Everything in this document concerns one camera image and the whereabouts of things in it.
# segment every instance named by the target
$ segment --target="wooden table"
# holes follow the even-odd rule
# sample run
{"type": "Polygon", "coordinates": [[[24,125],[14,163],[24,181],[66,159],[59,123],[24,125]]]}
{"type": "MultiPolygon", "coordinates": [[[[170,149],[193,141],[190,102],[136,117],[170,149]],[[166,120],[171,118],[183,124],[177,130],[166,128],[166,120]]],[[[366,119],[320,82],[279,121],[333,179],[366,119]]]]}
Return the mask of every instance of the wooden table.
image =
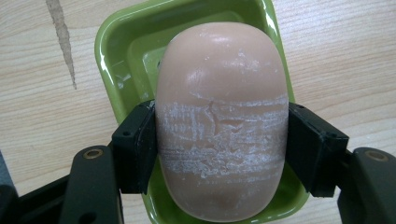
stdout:
{"type": "MultiPolygon", "coordinates": [[[[68,174],[84,147],[110,141],[117,123],[93,43],[107,16],[138,2],[61,0],[75,89],[46,1],[1,1],[0,148],[20,195],[68,174]]],[[[274,5],[297,102],[348,134],[350,149],[396,155],[396,2],[274,5]]],[[[126,223],[149,223],[140,195],[123,199],[126,223]]],[[[310,198],[276,223],[339,222],[336,199],[310,198]]]]}

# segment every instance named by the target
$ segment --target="green soap dish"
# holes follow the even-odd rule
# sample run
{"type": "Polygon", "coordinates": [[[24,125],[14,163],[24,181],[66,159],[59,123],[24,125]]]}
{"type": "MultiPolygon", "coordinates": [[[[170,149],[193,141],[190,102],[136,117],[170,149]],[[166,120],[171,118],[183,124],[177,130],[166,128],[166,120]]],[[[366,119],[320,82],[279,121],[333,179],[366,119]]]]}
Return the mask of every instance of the green soap dish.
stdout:
{"type": "MultiPolygon", "coordinates": [[[[155,98],[158,64],[169,41],[193,25],[211,21],[242,22],[268,34],[282,58],[289,98],[294,102],[270,0],[148,0],[108,17],[95,40],[95,58],[118,123],[136,105],[155,98]]],[[[208,223],[177,207],[165,186],[158,161],[148,184],[148,194],[142,197],[152,223],[208,223]]],[[[237,223],[288,217],[298,211],[307,198],[303,185],[286,164],[269,205],[257,216],[237,223]]]]}

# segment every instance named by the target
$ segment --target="soap bar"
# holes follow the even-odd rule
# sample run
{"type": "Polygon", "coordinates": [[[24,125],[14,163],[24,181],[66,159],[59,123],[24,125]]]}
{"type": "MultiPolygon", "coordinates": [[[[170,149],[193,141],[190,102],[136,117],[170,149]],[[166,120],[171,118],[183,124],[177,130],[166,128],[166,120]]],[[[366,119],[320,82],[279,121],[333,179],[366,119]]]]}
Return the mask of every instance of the soap bar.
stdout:
{"type": "Polygon", "coordinates": [[[177,206],[216,222],[264,209],[283,170],[288,105],[280,56],[261,30],[211,22],[178,34],[156,94],[160,162],[177,206]]]}

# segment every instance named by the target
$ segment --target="screw hole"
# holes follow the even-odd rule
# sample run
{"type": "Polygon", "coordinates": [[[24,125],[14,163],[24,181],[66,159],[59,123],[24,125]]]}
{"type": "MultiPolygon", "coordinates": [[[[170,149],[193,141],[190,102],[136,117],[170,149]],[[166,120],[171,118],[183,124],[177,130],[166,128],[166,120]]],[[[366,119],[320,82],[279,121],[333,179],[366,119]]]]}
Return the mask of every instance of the screw hole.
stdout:
{"type": "Polygon", "coordinates": [[[98,157],[100,157],[102,155],[103,155],[103,150],[99,149],[99,148],[95,148],[95,149],[91,149],[91,150],[86,151],[84,153],[84,158],[88,159],[88,160],[91,160],[91,159],[96,159],[96,158],[98,158],[98,157]]]}
{"type": "Polygon", "coordinates": [[[387,161],[388,157],[380,152],[372,151],[372,150],[367,150],[364,152],[367,157],[369,157],[372,160],[375,161],[387,161]]]}
{"type": "Polygon", "coordinates": [[[96,220],[96,213],[88,212],[79,217],[79,224],[90,224],[96,220]]]}
{"type": "Polygon", "coordinates": [[[328,135],[329,137],[332,137],[332,138],[337,137],[337,134],[336,134],[336,133],[327,133],[327,135],[328,135]]]}

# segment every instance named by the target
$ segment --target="dark stain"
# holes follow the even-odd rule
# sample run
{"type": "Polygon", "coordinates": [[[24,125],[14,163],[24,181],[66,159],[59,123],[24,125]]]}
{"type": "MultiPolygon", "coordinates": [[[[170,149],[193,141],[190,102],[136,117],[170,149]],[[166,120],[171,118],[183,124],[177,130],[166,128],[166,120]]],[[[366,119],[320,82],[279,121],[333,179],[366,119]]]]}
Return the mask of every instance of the dark stain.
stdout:
{"type": "Polygon", "coordinates": [[[64,53],[64,61],[69,68],[69,73],[72,78],[73,87],[77,89],[76,77],[73,66],[72,48],[70,45],[70,35],[67,26],[64,23],[64,10],[61,7],[59,0],[46,0],[49,14],[52,17],[53,24],[55,25],[56,35],[59,38],[59,45],[64,53]]]}

